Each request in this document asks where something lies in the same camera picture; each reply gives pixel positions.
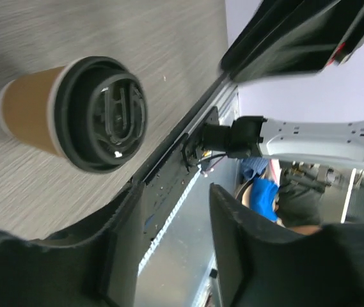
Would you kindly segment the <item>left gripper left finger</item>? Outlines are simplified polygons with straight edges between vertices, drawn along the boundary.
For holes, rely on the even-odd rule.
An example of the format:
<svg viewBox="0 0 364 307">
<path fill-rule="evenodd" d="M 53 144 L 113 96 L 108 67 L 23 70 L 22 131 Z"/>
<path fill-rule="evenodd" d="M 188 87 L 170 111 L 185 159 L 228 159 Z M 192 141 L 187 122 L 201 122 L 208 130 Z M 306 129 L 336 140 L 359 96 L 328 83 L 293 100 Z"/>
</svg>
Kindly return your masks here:
<svg viewBox="0 0 364 307">
<path fill-rule="evenodd" d="M 132 184 L 44 240 L 0 231 L 0 306 L 132 306 L 144 190 Z"/>
</svg>

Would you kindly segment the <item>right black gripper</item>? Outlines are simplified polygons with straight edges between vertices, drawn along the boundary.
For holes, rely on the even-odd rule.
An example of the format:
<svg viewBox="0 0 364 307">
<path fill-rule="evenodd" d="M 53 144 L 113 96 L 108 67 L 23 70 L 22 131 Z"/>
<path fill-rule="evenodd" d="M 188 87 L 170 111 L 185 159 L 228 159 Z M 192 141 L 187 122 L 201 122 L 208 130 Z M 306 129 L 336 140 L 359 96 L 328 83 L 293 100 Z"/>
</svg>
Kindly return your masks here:
<svg viewBox="0 0 364 307">
<path fill-rule="evenodd" d="M 364 1 L 262 1 L 220 62 L 235 84 L 316 74 L 364 44 Z"/>
</svg>

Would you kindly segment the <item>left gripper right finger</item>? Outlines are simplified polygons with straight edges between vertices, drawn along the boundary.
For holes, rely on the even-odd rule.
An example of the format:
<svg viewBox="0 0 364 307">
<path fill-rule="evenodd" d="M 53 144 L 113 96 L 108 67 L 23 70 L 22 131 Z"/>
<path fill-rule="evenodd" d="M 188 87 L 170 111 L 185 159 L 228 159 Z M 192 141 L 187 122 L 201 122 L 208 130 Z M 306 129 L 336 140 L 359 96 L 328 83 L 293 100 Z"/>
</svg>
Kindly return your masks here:
<svg viewBox="0 0 364 307">
<path fill-rule="evenodd" d="M 301 235 L 209 190 L 223 306 L 364 306 L 364 223 Z"/>
</svg>

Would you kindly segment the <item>brown paper coffee cup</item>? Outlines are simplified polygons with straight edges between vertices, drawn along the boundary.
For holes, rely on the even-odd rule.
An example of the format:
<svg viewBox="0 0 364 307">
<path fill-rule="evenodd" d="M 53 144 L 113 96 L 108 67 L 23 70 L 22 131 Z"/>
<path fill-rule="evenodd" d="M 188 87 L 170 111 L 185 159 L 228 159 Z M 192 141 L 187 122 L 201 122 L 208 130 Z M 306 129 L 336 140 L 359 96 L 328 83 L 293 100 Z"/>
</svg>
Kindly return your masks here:
<svg viewBox="0 0 364 307">
<path fill-rule="evenodd" d="M 56 92 L 68 66 L 23 75 L 0 91 L 0 127 L 21 143 L 58 157 L 63 152 L 54 126 Z"/>
</svg>

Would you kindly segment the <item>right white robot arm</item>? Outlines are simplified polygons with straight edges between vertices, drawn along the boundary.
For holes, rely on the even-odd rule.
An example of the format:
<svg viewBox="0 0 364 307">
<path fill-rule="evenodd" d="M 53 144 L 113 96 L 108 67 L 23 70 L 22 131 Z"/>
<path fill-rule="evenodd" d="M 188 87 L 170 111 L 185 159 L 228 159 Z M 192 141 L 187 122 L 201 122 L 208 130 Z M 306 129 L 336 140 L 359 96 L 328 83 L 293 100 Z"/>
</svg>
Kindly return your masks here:
<svg viewBox="0 0 364 307">
<path fill-rule="evenodd" d="M 234 84 L 316 74 L 364 44 L 364 1 L 263 1 L 226 51 L 221 71 Z M 202 147 L 231 158 L 259 156 L 364 169 L 364 121 L 284 122 L 242 116 L 207 124 Z"/>
</svg>

